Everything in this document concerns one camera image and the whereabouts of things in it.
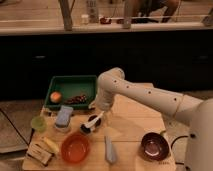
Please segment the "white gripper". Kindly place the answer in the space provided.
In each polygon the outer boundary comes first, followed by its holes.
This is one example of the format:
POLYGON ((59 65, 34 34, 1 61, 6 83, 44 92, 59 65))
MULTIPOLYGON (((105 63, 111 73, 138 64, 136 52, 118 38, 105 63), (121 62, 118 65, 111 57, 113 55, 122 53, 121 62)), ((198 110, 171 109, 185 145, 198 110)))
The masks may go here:
POLYGON ((114 104, 115 95, 106 91, 98 91, 95 105, 102 111, 109 111, 114 104))

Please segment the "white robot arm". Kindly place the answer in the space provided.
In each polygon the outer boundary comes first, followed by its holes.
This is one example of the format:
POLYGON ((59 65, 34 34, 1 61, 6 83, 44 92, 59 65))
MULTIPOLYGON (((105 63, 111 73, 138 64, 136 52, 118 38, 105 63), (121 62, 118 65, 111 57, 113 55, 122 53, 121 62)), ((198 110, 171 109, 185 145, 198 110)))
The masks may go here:
POLYGON ((116 94, 123 95, 173 117, 189 127, 184 171, 213 171, 213 98, 201 100, 125 80, 125 73, 115 67, 101 73, 97 79, 95 104, 109 111, 116 94))

